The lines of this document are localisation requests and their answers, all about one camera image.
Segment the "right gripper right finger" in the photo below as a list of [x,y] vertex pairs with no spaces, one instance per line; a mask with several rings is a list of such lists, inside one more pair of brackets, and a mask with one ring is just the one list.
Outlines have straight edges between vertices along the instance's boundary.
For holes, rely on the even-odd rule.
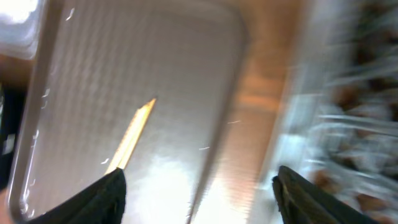
[[279,167],[272,188],[284,224],[377,224],[287,166]]

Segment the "brown serving tray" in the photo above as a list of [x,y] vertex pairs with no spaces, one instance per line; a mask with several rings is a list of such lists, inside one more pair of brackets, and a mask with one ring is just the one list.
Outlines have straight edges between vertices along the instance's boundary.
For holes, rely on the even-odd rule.
[[15,223],[104,176],[139,108],[124,223],[190,223],[246,50],[228,1],[50,1],[7,193]]

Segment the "clear plastic waste bin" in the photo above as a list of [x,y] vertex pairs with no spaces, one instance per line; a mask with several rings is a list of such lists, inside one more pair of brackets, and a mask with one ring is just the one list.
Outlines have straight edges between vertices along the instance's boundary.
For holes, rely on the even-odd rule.
[[35,57],[46,0],[1,0],[1,53]]

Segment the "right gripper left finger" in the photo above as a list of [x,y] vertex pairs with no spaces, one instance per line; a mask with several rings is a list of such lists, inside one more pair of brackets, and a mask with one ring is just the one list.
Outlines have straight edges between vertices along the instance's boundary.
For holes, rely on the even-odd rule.
[[122,169],[106,174],[61,205],[28,224],[121,224],[126,205]]

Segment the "wooden chopstick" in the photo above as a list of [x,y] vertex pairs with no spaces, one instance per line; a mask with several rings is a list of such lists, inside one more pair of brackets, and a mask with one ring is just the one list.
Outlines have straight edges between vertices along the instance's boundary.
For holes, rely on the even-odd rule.
[[155,103],[156,99],[153,98],[135,112],[113,158],[111,159],[111,162],[109,163],[108,168],[106,169],[105,174],[109,174],[117,168],[126,168]]

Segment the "grey dishwasher rack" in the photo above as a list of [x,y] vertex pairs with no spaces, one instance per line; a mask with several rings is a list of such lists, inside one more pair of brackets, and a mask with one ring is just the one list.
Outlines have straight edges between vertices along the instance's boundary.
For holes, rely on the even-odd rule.
[[311,1],[251,223],[283,223],[287,166],[377,223],[397,222],[397,2]]

